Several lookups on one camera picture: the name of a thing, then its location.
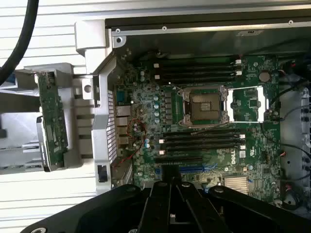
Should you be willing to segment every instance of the small chip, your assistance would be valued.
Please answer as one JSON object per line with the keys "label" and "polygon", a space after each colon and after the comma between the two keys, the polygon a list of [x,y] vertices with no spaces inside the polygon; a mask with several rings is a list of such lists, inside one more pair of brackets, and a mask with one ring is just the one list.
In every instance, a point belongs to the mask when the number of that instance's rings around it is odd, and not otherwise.
{"label": "small chip", "polygon": [[249,100],[249,107],[250,108],[257,108],[258,106],[258,100],[257,99],[250,99]]}
{"label": "small chip", "polygon": [[262,173],[263,174],[268,174],[269,172],[270,172],[270,170],[268,168],[262,169]]}
{"label": "small chip", "polygon": [[240,158],[245,158],[246,157],[246,152],[244,150],[241,150],[239,152],[239,156],[240,156]]}

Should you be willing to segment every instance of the mesh panel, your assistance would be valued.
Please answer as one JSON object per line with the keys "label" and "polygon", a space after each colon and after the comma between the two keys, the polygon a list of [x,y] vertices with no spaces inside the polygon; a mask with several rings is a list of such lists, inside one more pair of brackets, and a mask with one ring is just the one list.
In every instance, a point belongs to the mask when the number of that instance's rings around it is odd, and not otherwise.
{"label": "mesh panel", "polygon": [[114,116],[114,104],[113,104],[113,92],[108,91],[108,108],[109,108],[109,120],[106,129],[107,143],[108,143],[108,157],[109,162],[112,163],[117,157],[117,143],[116,143],[116,130],[115,130],[115,116]]}

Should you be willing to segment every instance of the microchip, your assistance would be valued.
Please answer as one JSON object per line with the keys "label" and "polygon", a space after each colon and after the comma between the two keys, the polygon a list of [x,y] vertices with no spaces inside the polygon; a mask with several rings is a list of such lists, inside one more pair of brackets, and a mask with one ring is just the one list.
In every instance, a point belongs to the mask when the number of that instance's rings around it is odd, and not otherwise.
{"label": "microchip", "polygon": [[270,170],[268,168],[263,168],[262,169],[262,173],[263,174],[268,174],[270,172]]}
{"label": "microchip", "polygon": [[190,93],[191,120],[218,120],[220,118],[219,93]]}
{"label": "microchip", "polygon": [[257,108],[258,106],[258,100],[257,99],[250,99],[249,100],[249,107],[250,108]]}

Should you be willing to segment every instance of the circuit board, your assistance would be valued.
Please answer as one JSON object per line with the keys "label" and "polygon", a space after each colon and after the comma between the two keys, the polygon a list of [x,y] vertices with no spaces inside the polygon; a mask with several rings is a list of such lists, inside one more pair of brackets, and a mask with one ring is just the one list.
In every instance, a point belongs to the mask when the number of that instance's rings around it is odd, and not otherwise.
{"label": "circuit board", "polygon": [[64,110],[54,73],[38,73],[37,83],[48,157],[45,166],[50,170],[52,166],[64,166],[64,153],[68,146]]}
{"label": "circuit board", "polygon": [[[198,58],[195,59],[196,64],[213,64],[211,69],[216,67],[215,64],[230,62],[229,57],[219,58]],[[193,62],[193,59],[176,59],[166,60],[161,62],[161,66],[170,67],[173,65],[187,66]],[[227,89],[235,89],[233,92],[233,102],[231,107],[234,110],[234,122],[227,122],[218,128],[212,128],[212,133],[218,133],[216,136],[227,137],[217,139],[217,142],[223,143],[223,148],[220,146],[214,148],[215,135],[206,134],[210,143],[209,147],[202,147],[202,150],[177,150],[170,152],[166,149],[170,158],[179,156],[189,156],[191,158],[200,158],[196,162],[192,159],[191,162],[187,160],[161,160],[161,151],[163,145],[160,141],[163,138],[172,139],[179,137],[180,134],[188,135],[188,132],[200,131],[200,128],[193,127],[189,129],[180,124],[185,117],[185,101],[180,95],[180,90],[185,88],[193,89],[194,95],[209,94],[211,100],[215,84],[196,84],[195,81],[191,84],[182,83],[185,79],[180,79],[181,75],[176,77],[168,76],[173,82],[173,85],[168,82],[159,82],[159,76],[163,74],[156,71],[158,64],[141,63],[139,67],[129,66],[124,77],[119,80],[115,86],[115,98],[118,106],[131,106],[130,119],[139,119],[143,122],[146,135],[144,137],[143,146],[138,149],[137,153],[133,155],[133,174],[134,183],[137,186],[144,187],[146,182],[156,181],[161,178],[161,164],[174,164],[180,167],[182,178],[185,181],[198,183],[203,189],[208,189],[215,185],[230,186],[231,183],[242,182],[242,192],[249,194],[259,200],[273,202],[279,197],[279,183],[274,179],[272,174],[279,172],[279,160],[275,159],[280,150],[280,124],[269,121],[265,116],[265,122],[262,123],[265,128],[265,136],[260,127],[260,123],[256,122],[258,119],[258,92],[256,87],[263,87],[263,93],[268,99],[272,99],[279,92],[278,87],[278,62],[275,56],[247,56],[241,59],[239,67],[241,74],[232,79],[230,76],[223,77],[221,74],[218,78],[226,78],[221,86]],[[269,80],[259,79],[262,72],[269,73]],[[201,103],[201,108],[210,110],[210,102]],[[273,109],[275,116],[279,115],[278,109]],[[215,119],[201,120],[201,116],[194,119],[194,124],[219,124],[218,116]],[[133,132],[134,137],[130,137],[128,145],[124,147],[125,154],[130,155],[138,148],[141,141],[143,130],[139,127]],[[267,140],[266,136],[272,138],[275,142]],[[172,142],[171,144],[181,145],[186,144],[184,141]]]}

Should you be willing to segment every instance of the heatsink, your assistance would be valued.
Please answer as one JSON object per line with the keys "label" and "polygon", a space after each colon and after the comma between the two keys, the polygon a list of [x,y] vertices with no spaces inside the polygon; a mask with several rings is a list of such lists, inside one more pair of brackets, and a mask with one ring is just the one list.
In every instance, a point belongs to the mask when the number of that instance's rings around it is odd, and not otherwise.
{"label": "heatsink", "polygon": [[246,176],[225,177],[225,186],[248,195],[248,177]]}

